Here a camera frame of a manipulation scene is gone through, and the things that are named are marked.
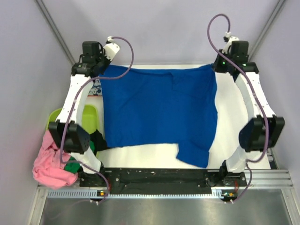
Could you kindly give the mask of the royal blue printed t-shirt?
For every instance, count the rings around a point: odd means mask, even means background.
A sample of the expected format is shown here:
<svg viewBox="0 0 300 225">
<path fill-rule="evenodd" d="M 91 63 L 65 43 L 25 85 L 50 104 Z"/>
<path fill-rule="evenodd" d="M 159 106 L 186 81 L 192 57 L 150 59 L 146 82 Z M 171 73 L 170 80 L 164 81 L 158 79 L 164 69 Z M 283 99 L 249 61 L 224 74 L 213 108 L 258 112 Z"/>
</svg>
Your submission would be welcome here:
<svg viewBox="0 0 300 225">
<path fill-rule="evenodd" d="M 177 159 L 207 167 L 218 112 L 211 65 L 127 69 L 110 65 L 101 81 L 109 147 L 175 143 Z"/>
</svg>

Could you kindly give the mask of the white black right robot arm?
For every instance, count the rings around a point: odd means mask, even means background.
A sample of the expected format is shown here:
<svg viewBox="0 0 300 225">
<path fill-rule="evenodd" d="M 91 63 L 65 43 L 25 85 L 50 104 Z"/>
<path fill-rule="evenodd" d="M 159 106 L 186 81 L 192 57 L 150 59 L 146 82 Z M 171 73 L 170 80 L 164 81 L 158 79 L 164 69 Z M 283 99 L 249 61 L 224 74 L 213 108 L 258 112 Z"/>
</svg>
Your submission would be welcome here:
<svg viewBox="0 0 300 225">
<path fill-rule="evenodd" d="M 219 173 L 219 181 L 228 186 L 236 180 L 235 173 L 243 172 L 248 163 L 260 162 L 268 148 L 276 145 L 285 120 L 271 109 L 261 87 L 258 67 L 248 61 L 249 43 L 237 37 L 227 37 L 225 42 L 225 47 L 217 51 L 212 69 L 232 76 L 248 117 L 248 122 L 239 132 L 238 148 L 223 162 L 226 169 Z"/>
</svg>

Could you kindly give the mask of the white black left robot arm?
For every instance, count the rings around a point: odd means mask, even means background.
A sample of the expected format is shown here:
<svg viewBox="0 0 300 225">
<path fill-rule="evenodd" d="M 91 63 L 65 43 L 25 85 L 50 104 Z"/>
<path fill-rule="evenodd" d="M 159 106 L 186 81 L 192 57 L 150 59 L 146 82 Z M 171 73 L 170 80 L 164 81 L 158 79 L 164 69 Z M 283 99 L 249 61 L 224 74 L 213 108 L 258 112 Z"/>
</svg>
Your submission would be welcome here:
<svg viewBox="0 0 300 225">
<path fill-rule="evenodd" d="M 70 86 L 62 110 L 48 125 L 55 144 L 62 152 L 69 153 L 85 173 L 91 174 L 90 180 L 96 186 L 106 182 L 106 174 L 100 171 L 101 162 L 90 148 L 90 134 L 82 127 L 82 115 L 94 80 L 107 63 L 105 50 L 99 42 L 83 42 L 79 61 L 71 69 Z"/>
</svg>

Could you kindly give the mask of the folded navy cartoon t-shirt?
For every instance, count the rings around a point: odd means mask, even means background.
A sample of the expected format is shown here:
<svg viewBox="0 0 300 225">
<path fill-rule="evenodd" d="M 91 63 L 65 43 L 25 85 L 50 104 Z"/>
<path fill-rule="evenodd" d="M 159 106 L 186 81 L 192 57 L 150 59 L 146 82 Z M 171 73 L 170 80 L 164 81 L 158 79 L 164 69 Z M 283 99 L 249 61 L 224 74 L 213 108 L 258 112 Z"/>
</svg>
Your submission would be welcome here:
<svg viewBox="0 0 300 225">
<path fill-rule="evenodd" d="M 102 96 L 102 85 L 99 79 L 95 80 L 88 96 Z"/>
</svg>

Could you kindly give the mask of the lime green plastic basket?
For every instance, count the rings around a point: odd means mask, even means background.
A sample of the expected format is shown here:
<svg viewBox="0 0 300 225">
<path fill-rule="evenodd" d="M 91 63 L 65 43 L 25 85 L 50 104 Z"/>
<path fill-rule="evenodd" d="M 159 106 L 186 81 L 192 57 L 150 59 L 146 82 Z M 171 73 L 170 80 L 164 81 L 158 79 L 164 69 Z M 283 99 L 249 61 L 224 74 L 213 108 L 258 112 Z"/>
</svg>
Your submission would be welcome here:
<svg viewBox="0 0 300 225">
<path fill-rule="evenodd" d="M 48 117 L 46 124 L 46 130 L 48 129 L 50 122 L 55 122 L 62 108 L 54 110 Z M 89 133 L 92 134 L 96 130 L 100 131 L 100 122 L 98 110 L 93 105 L 85 105 L 82 113 L 82 127 Z"/>
</svg>

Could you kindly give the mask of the black crumpled t-shirt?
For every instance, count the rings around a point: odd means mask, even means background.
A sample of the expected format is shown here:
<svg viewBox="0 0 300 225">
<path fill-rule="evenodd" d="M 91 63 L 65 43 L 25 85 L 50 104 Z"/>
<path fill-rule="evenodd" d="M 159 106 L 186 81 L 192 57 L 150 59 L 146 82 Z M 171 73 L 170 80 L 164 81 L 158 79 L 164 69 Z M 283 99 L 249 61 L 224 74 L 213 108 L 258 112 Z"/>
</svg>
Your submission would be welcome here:
<svg viewBox="0 0 300 225">
<path fill-rule="evenodd" d="M 98 152 L 109 149 L 105 139 L 98 130 L 90 134 L 90 147 L 95 156 Z"/>
</svg>

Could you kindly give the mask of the green crumpled t-shirt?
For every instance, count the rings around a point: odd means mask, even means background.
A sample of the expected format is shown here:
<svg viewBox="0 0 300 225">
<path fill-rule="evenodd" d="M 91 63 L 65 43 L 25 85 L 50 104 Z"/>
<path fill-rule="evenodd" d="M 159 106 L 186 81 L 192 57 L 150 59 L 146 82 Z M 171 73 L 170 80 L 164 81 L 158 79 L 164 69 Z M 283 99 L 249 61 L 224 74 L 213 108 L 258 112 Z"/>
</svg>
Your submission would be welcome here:
<svg viewBox="0 0 300 225">
<path fill-rule="evenodd" d="M 94 153 L 95 152 L 95 145 L 93 141 L 90 141 L 90 148 L 91 151 Z M 64 166 L 64 170 L 70 173 L 77 173 L 80 170 L 81 166 L 78 163 L 67 163 Z"/>
</svg>

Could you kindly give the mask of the pink crumpled t-shirt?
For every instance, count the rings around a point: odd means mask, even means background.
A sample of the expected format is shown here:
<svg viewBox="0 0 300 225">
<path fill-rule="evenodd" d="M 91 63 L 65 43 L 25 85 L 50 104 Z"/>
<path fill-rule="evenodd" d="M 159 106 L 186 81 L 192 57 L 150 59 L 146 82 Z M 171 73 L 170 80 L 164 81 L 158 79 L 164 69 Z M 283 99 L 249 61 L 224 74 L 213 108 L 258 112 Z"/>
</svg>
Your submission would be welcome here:
<svg viewBox="0 0 300 225">
<path fill-rule="evenodd" d="M 60 162 L 60 149 L 47 130 L 43 136 L 38 156 L 33 163 L 33 178 L 54 190 L 70 186 L 77 180 L 78 174 L 66 171 L 64 167 L 65 165 Z"/>
</svg>

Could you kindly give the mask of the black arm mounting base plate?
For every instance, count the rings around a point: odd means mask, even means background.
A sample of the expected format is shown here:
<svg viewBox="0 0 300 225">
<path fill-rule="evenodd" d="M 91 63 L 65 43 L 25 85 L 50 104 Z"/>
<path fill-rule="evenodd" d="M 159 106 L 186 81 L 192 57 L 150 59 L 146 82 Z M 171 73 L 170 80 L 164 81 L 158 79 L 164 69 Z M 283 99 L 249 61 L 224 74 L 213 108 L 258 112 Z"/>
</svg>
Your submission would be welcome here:
<svg viewBox="0 0 300 225">
<path fill-rule="evenodd" d="M 236 190 L 247 185 L 243 172 L 207 169 L 106 168 L 104 178 L 80 173 L 80 187 L 105 188 L 121 194 L 209 194 L 211 188 Z"/>
</svg>

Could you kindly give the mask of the aluminium frame rail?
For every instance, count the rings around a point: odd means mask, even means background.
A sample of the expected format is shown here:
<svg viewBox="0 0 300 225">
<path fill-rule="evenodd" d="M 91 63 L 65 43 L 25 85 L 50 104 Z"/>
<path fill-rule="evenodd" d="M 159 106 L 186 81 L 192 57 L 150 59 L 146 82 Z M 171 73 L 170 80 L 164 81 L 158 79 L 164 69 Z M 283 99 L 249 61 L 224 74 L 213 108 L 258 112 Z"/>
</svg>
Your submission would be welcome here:
<svg viewBox="0 0 300 225">
<path fill-rule="evenodd" d="M 226 172 L 228 172 L 225 169 L 225 167 L 223 167 L 222 165 L 219 170 L 221 170 L 221 169 L 224 169 Z M 80 187 L 79 186 L 80 173 L 78 173 L 78 178 L 72 185 L 64 186 L 60 189 L 71 188 L 71 187 L 93 188 L 93 189 L 104 188 L 104 187 Z M 245 187 L 239 187 L 239 189 L 245 189 L 245 188 L 276 189 L 276 188 L 284 188 L 284 187 L 292 186 L 290 175 L 289 175 L 288 171 L 285 171 L 285 170 L 266 170 L 266 169 L 249 170 L 249 169 L 245 169 L 243 171 L 243 173 L 245 174 L 247 185 Z M 227 190 L 230 188 L 228 188 L 228 187 L 213 187 L 211 189 Z"/>
</svg>

